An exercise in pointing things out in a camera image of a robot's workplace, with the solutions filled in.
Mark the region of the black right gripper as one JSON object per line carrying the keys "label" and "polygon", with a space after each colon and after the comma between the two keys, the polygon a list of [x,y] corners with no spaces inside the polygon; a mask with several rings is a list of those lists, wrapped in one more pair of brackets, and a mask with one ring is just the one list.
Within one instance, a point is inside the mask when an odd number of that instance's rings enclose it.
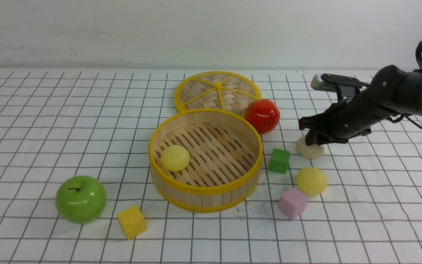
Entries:
{"label": "black right gripper", "polygon": [[346,144],[351,138],[370,134],[370,127],[385,119],[387,108],[375,103],[364,90],[350,100],[333,103],[321,114],[300,118],[299,129],[309,130],[307,146]]}

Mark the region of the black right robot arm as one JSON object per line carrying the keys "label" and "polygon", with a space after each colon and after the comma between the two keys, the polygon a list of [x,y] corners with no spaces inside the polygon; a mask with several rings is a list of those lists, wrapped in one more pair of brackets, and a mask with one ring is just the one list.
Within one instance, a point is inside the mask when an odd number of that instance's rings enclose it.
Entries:
{"label": "black right robot arm", "polygon": [[372,125],[384,120],[396,123],[409,116],[422,117],[422,71],[405,72],[394,65],[380,69],[370,83],[355,77],[316,74],[311,87],[334,92],[338,101],[324,112],[298,120],[308,130],[306,145],[346,144],[367,136]]}

